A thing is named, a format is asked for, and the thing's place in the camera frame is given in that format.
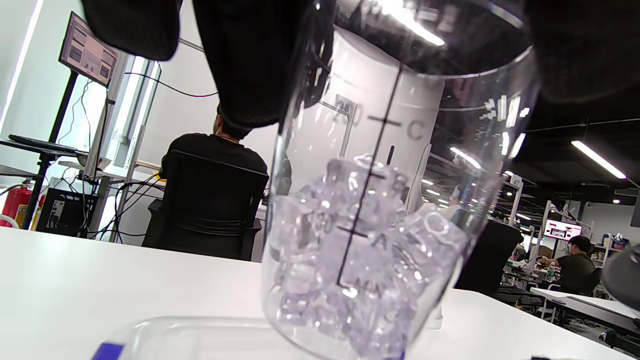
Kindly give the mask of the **person's left hand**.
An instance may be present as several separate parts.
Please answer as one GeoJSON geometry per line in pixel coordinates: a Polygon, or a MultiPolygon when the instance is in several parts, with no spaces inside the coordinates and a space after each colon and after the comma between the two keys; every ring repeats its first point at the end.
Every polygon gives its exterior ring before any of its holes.
{"type": "MultiPolygon", "coordinates": [[[[170,60],[180,0],[83,0],[93,33],[148,60],[170,60]]],[[[278,121],[311,0],[195,0],[193,9],[222,112],[260,128],[278,121]]],[[[541,92],[556,103],[603,98],[639,82],[637,0],[526,0],[541,92]]]]}

